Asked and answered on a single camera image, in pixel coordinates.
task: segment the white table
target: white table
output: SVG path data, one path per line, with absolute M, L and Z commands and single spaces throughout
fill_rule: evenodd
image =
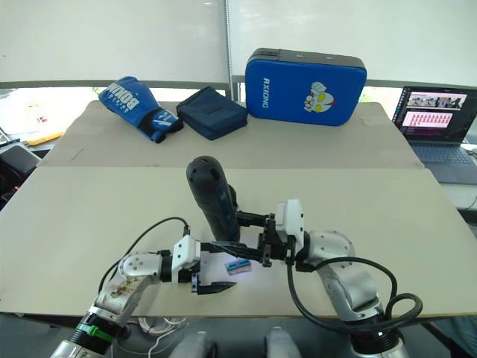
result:
M 477 240 L 426 170 L 230 169 L 244 210 L 274 212 L 299 198 L 307 230 L 339 230 L 357 254 L 387 266 L 400 292 L 424 301 L 424 316 L 477 313 Z M 174 192 L 167 188 L 174 187 Z M 0 311 L 83 315 L 103 272 L 149 225 L 180 215 L 192 234 L 211 239 L 189 191 L 184 169 L 38 168 L 0 215 Z M 172 248 L 180 224 L 166 224 L 138 248 Z M 243 230 L 256 245 L 259 230 Z M 223 263 L 215 271 L 225 274 Z M 388 279 L 370 268 L 387 300 Z M 253 264 L 230 277 L 233 288 L 197 296 L 190 285 L 154 286 L 136 315 L 299 315 L 288 293 L 285 266 Z M 300 297 L 318 315 L 335 315 L 316 274 L 296 274 Z M 401 313 L 405 305 L 398 305 Z
M 175 110 L 175 103 L 163 107 Z M 423 164 L 377 103 L 358 104 L 340 127 L 256 119 L 209 141 L 188 125 L 159 145 L 110 112 L 88 105 L 41 166 L 186 168 L 214 155 L 226 168 L 422 168 Z
M 202 154 L 221 161 L 243 210 L 299 198 L 307 230 L 345 233 L 359 256 L 396 274 L 401 292 L 424 300 L 424 315 L 477 313 L 477 288 L 463 284 L 474 280 L 477 240 L 379 105 L 360 104 L 337 128 L 250 118 L 213 142 L 186 127 L 157 145 L 98 102 L 0 213 L 0 311 L 83 315 L 107 267 L 166 216 L 210 240 L 185 178 Z M 139 248 L 172 248 L 180 232 L 167 224 Z M 258 232 L 243 229 L 244 241 L 256 245 Z M 374 275 L 385 299 L 389 283 Z M 136 315 L 298 315 L 282 263 L 232 279 L 232 289 L 199 297 L 188 285 L 152 287 Z M 335 315 L 316 274 L 297 274 L 297 285 L 312 312 Z

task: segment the white cable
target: white cable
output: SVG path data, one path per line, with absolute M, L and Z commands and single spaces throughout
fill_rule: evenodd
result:
M 148 358 L 151 358 L 151 353 L 152 353 L 152 351 L 154 350 L 154 348 L 157 347 L 157 345 L 159 344 L 159 341 L 160 341 L 162 338 L 167 337 L 169 334 L 172 334 L 172 333 L 174 333 L 174 330 L 171 330 L 170 332 L 164 333 L 162 336 L 157 337 L 156 343 L 154 343 L 154 345 L 153 345 L 151 348 L 149 348 Z
M 163 324 L 151 327 L 145 317 L 138 318 L 141 329 L 151 336 L 161 336 L 165 333 L 174 331 L 185 321 L 185 318 L 164 318 Z
M 169 324 L 172 324 L 173 326 L 176 326 L 178 324 L 182 324 L 186 321 L 187 318 L 167 318 L 167 317 L 164 317 L 163 320 L 166 322 L 166 323 L 169 323 Z

